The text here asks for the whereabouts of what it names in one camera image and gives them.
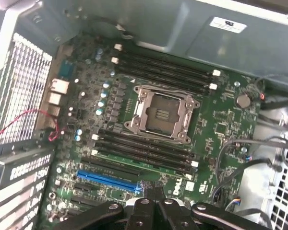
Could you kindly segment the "black RAM slot white latches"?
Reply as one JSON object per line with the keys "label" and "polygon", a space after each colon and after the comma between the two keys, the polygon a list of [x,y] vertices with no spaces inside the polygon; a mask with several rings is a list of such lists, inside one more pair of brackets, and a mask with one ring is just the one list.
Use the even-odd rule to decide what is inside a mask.
{"label": "black RAM slot white latches", "polygon": [[166,174],[169,176],[174,176],[174,177],[189,179],[189,180],[193,178],[192,172],[186,172],[180,169],[176,169],[174,167],[161,165],[161,163],[148,162],[148,161],[139,160],[135,158],[124,157],[121,154],[119,155],[111,154],[111,153],[106,153],[105,151],[98,151],[95,149],[91,151],[91,155],[97,158],[108,160],[108,161],[121,163],[124,165],[129,165],[129,166],[141,169],[141,170],[162,173],[162,174]]}
{"label": "black RAM slot white latches", "polygon": [[188,171],[200,160],[197,154],[170,144],[108,131],[99,134],[95,147],[104,153],[178,171]]}
{"label": "black RAM slot white latches", "polygon": [[218,89],[213,77],[181,66],[160,63],[146,58],[112,57],[116,69],[129,76],[166,85],[172,88],[207,94]]}
{"label": "black RAM slot white latches", "polygon": [[116,43],[113,47],[115,50],[119,51],[120,55],[125,59],[130,59],[131,61],[138,61],[145,64],[152,65],[159,68],[168,68],[174,71],[180,71],[187,75],[198,75],[204,78],[208,77],[220,77],[221,71],[214,69],[211,72],[204,71],[203,69],[197,69],[188,65],[183,65],[171,60],[167,60],[164,57],[154,57],[150,54],[141,54],[139,52],[132,51],[130,49],[124,49],[122,44]]}

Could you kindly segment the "blue expansion slot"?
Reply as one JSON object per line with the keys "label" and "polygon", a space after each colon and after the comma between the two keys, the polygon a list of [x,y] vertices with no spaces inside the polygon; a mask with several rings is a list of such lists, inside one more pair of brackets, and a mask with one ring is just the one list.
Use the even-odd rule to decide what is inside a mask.
{"label": "blue expansion slot", "polygon": [[81,179],[86,179],[91,182],[96,182],[108,186],[114,186],[120,189],[139,193],[142,191],[140,183],[127,182],[120,179],[116,179],[110,176],[100,175],[95,172],[89,172],[86,170],[78,170],[76,176]]}

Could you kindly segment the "grey metal PC case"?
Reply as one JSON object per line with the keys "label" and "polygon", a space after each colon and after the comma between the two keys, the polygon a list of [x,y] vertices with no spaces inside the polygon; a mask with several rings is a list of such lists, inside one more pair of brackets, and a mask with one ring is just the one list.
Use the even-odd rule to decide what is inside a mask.
{"label": "grey metal PC case", "polygon": [[[288,0],[235,1],[288,14]],[[49,104],[47,102],[48,93],[53,92],[50,90],[50,84],[53,79],[63,80],[58,73],[62,61],[67,59],[72,52],[68,42],[81,34],[89,34],[93,37],[100,36],[115,41],[127,41],[139,48],[211,66],[217,70],[251,77],[254,80],[254,89],[263,95],[253,136],[251,139],[242,140],[242,143],[249,145],[251,159],[241,164],[226,177],[221,177],[219,169],[215,170],[217,181],[215,192],[236,177],[241,177],[238,190],[239,202],[230,201],[225,206],[216,205],[213,201],[208,202],[208,204],[232,213],[254,209],[266,214],[258,206],[258,193],[253,191],[260,184],[259,177],[262,174],[250,174],[249,171],[254,170],[257,165],[262,165],[278,173],[281,172],[282,168],[273,164],[269,158],[255,159],[254,153],[259,146],[288,149],[288,143],[274,141],[274,137],[257,138],[254,134],[256,127],[261,125],[263,121],[272,127],[278,126],[276,120],[264,116],[262,112],[288,108],[288,76],[281,74],[255,76],[141,46],[133,22],[140,2],[141,0],[0,0],[0,70],[4,66],[15,33],[52,56],[40,107],[33,110],[37,113],[37,119],[32,137],[28,140],[1,144],[0,157],[35,149],[51,149],[54,152],[48,166],[44,166],[35,173],[0,190],[0,230],[36,230],[40,209],[47,192],[49,175],[57,152],[57,140],[63,130],[59,124],[59,116],[60,107],[64,102],[64,94],[58,93],[61,95],[59,106]],[[160,215],[156,201],[153,230],[168,230],[168,226],[163,224],[164,220]]]}

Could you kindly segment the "white label sticker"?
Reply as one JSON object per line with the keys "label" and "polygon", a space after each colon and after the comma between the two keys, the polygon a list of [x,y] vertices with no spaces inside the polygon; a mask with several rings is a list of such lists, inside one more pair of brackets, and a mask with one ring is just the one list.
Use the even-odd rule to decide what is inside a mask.
{"label": "white label sticker", "polygon": [[219,17],[214,17],[209,25],[213,28],[222,29],[236,34],[240,34],[244,29],[247,28],[247,25],[245,24]]}

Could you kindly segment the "green Dell motherboard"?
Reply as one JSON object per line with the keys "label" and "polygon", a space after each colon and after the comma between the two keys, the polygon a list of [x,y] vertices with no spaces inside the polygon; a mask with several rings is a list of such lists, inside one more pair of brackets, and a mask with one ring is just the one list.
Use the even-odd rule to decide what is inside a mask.
{"label": "green Dell motherboard", "polygon": [[[191,208],[193,203],[201,201],[213,201],[221,206],[230,201],[239,202],[241,177],[236,177],[215,192],[215,170],[219,169],[221,177],[226,177],[251,159],[249,145],[242,143],[242,140],[251,139],[253,136],[263,97],[254,89],[254,80],[248,76],[221,71],[221,76],[215,77],[218,89],[211,91],[210,95],[185,91],[201,103],[192,114],[187,133],[191,138],[189,144],[175,144],[138,136],[124,126],[126,121],[132,119],[137,102],[138,94],[134,92],[134,87],[149,85],[170,90],[179,89],[117,72],[116,65],[111,62],[111,58],[117,58],[119,54],[119,51],[113,48],[116,43],[122,44],[124,49],[141,54],[163,57],[207,72],[214,70],[211,66],[139,48],[127,41],[93,37],[89,34],[78,35],[69,41],[68,46],[72,52],[67,60],[74,64],[74,69],[71,79],[68,80],[70,87],[60,107],[59,124],[63,130],[57,140],[57,152],[36,230],[53,230],[61,221],[93,208],[71,203],[72,196],[101,204],[113,201],[123,206],[129,199],[143,196],[143,191],[135,193],[78,178],[78,170],[140,184],[141,181],[161,181],[165,195],[182,200],[186,208]],[[250,97],[252,103],[249,107],[237,106],[236,98],[241,94]],[[100,129],[170,144],[197,154],[200,160],[197,166],[192,167],[193,178],[189,180],[141,170],[92,156],[91,151],[95,150]],[[228,147],[223,155],[223,163],[218,166],[217,158],[224,144]],[[193,192],[185,190],[187,181],[195,182]],[[98,189],[90,193],[81,191],[74,189],[75,183],[94,185]]]}

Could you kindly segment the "silver chipset heatsink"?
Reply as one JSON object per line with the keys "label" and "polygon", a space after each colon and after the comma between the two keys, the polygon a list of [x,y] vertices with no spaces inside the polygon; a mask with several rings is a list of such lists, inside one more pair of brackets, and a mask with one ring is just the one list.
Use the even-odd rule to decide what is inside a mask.
{"label": "silver chipset heatsink", "polygon": [[[135,202],[139,199],[142,199],[142,197],[131,198],[128,201],[126,201],[126,206],[124,208],[125,216],[128,217],[133,213],[133,206],[134,206]],[[174,198],[173,200],[177,201],[177,203],[179,204],[180,207],[186,209],[182,200],[179,200],[177,198]]]}

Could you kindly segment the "metal mesh fan grille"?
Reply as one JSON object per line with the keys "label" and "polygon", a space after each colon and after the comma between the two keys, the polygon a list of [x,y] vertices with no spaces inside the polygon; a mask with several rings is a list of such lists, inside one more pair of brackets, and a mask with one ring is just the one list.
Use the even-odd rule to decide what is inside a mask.
{"label": "metal mesh fan grille", "polygon": [[15,33],[0,70],[0,145],[28,140],[35,129],[52,56]]}

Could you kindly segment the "silver CPU socket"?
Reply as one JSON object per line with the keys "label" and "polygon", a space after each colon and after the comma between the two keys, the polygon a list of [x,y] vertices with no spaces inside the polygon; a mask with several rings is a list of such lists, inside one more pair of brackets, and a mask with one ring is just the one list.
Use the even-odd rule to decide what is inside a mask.
{"label": "silver CPU socket", "polygon": [[192,114],[201,103],[184,91],[149,85],[134,87],[138,94],[132,119],[124,126],[133,134],[175,144],[189,144]]}

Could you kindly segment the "silver rear port block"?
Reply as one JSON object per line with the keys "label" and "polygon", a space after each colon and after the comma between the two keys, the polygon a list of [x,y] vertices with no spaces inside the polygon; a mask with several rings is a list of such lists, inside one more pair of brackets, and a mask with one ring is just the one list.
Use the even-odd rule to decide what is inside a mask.
{"label": "silver rear port block", "polygon": [[69,87],[69,82],[61,79],[53,79],[50,84],[50,90],[60,94],[66,94]]}
{"label": "silver rear port block", "polygon": [[60,101],[61,101],[61,95],[58,93],[54,93],[54,92],[49,92],[48,93],[48,99],[47,102],[49,104],[53,104],[53,105],[60,105]]}

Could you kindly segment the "perforated metal disk bay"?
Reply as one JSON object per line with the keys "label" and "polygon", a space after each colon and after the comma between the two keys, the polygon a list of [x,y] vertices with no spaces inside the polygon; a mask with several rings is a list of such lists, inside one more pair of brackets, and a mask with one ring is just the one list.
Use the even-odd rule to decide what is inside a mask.
{"label": "perforated metal disk bay", "polygon": [[[264,111],[262,114],[277,121],[278,126],[272,127],[263,121],[255,129],[255,137],[270,138],[274,141],[288,143],[288,108]],[[257,165],[250,174],[262,175],[253,191],[256,191],[258,206],[272,221],[273,230],[288,230],[288,149],[279,147],[259,146],[254,153],[255,159],[269,158],[273,164],[281,166],[281,172]]]}

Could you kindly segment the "short black expansion slot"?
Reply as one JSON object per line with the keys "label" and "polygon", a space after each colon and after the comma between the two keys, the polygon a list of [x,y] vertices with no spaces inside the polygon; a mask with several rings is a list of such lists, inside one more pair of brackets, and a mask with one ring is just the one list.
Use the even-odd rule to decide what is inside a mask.
{"label": "short black expansion slot", "polygon": [[75,183],[74,189],[78,189],[78,190],[86,191],[90,193],[92,191],[96,191],[98,187],[94,185],[90,185],[90,184]]}
{"label": "short black expansion slot", "polygon": [[85,199],[85,198],[78,197],[78,196],[72,196],[70,202],[74,204],[86,205],[90,207],[96,207],[101,204],[101,202],[90,200],[90,199]]}

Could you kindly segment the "silver coin cell battery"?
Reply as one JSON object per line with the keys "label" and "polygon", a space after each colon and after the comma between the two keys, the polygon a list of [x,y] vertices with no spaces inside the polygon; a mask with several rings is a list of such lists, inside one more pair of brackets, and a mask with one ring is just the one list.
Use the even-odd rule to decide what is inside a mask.
{"label": "silver coin cell battery", "polygon": [[247,94],[241,94],[236,98],[236,104],[239,108],[247,108],[251,103],[252,101]]}

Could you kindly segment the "blue rear port connector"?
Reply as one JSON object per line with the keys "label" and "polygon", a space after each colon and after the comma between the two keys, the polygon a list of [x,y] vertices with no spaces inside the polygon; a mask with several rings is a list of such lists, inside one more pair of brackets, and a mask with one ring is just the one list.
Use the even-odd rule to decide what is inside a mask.
{"label": "blue rear port connector", "polygon": [[60,65],[60,70],[59,70],[58,75],[62,79],[69,81],[72,77],[73,69],[74,69],[74,64],[65,59],[62,61]]}

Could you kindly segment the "grey metal power supply housing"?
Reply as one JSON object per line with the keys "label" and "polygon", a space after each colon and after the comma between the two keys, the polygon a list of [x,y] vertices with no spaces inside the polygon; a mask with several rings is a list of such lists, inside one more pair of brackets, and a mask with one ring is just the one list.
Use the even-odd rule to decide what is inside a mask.
{"label": "grey metal power supply housing", "polygon": [[[213,28],[214,17],[247,28]],[[141,0],[133,22],[141,46],[255,76],[288,76],[288,14],[235,0]]]}

